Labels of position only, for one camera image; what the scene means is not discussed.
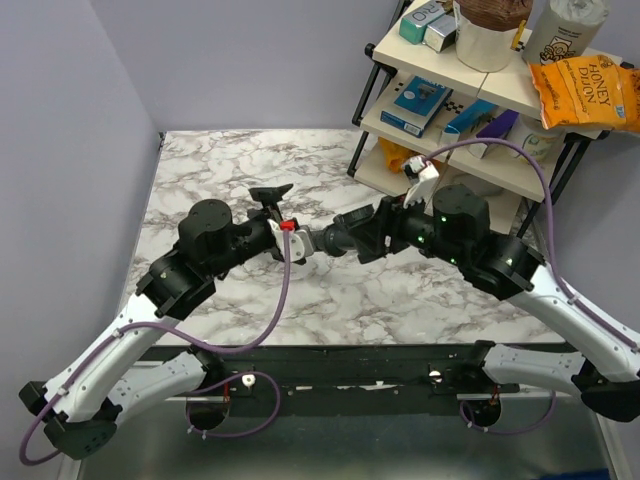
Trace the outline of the grey T pipe fitting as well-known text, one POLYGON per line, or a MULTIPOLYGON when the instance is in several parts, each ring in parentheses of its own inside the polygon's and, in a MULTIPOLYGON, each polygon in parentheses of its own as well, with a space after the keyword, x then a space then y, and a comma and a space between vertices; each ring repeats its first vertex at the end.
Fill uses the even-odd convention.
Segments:
POLYGON ((357 252, 359 241, 354 233, 371 219, 373 213, 372 206, 365 206, 337 215, 333 223, 323 230, 321 239, 324 252, 334 257, 343 256, 350 251, 357 252))

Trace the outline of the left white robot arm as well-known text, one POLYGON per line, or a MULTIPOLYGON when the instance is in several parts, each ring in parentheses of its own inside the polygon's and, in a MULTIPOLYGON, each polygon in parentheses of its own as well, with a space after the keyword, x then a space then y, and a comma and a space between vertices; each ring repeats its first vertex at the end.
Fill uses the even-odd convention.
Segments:
POLYGON ((237 224, 218 199, 194 204, 177 227, 173 247, 138 281, 121 312, 74 362, 45 382, 31 381, 19 397, 35 419, 19 447, 22 464, 38 465, 27 447, 41 427, 54 448, 82 460, 96 453, 129 417, 176 394, 214 393, 220 368, 197 353, 244 353, 266 340, 278 324, 288 295, 291 266, 300 260, 297 224, 282 217, 279 203, 291 185, 256 187, 261 207, 237 224), (269 252, 284 263, 275 312, 265 330, 238 347, 211 345, 178 330, 234 268, 269 252))

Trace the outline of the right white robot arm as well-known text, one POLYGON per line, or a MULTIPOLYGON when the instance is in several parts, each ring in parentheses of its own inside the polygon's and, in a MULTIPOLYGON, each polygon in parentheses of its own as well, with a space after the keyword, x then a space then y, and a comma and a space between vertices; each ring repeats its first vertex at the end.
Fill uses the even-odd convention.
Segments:
POLYGON ((639 335, 593 304, 564 292, 549 261, 520 238, 489 228, 489 206, 463 185, 436 192, 433 212, 385 197, 341 219, 358 258, 369 263, 409 246, 458 268, 476 289, 528 312, 559 334, 572 351, 553 353, 492 344, 464 362, 469 390, 523 384, 572 395, 618 422, 639 416, 639 335))

